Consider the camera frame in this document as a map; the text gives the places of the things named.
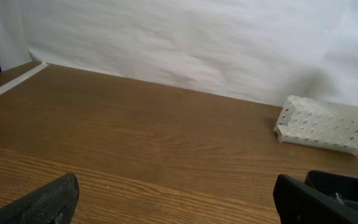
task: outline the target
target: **wooden table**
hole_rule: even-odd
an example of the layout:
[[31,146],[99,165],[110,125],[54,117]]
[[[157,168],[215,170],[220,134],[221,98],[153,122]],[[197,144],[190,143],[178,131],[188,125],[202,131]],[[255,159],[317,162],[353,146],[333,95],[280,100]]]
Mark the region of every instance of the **wooden table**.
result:
[[280,223],[278,174],[358,177],[358,156],[280,144],[280,110],[50,65],[0,96],[0,207],[74,172],[72,223]]

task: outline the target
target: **white backdrop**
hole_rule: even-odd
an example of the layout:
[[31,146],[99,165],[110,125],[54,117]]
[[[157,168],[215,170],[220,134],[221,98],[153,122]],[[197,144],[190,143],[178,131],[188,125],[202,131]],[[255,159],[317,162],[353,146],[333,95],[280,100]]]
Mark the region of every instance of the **white backdrop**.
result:
[[358,0],[9,1],[37,60],[278,106],[358,105]]

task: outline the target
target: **white perforated rack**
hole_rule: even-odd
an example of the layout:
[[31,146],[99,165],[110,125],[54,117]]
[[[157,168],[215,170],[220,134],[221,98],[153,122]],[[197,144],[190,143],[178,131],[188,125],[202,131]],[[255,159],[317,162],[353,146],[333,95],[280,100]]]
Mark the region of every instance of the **white perforated rack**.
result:
[[358,154],[358,107],[289,96],[274,127],[280,142]]

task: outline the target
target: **white plastic basket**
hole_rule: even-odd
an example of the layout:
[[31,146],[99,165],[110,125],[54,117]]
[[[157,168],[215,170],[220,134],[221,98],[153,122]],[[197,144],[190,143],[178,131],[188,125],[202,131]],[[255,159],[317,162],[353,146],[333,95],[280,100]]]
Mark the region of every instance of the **white plastic basket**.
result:
[[280,142],[358,154],[358,107],[289,96],[274,127]]

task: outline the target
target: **white tape strip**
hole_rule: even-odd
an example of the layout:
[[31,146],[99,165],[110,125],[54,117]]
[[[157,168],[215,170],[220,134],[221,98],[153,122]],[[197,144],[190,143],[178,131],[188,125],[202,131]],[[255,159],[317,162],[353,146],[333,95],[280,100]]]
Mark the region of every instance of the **white tape strip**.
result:
[[41,71],[42,69],[46,68],[48,66],[47,63],[42,62],[37,67],[33,68],[32,70],[26,72],[25,74],[13,79],[9,83],[6,83],[5,85],[0,87],[0,95],[5,93],[6,91],[10,90],[11,88],[15,87],[17,84],[23,82],[24,80],[30,78],[31,76],[35,75],[37,72]]

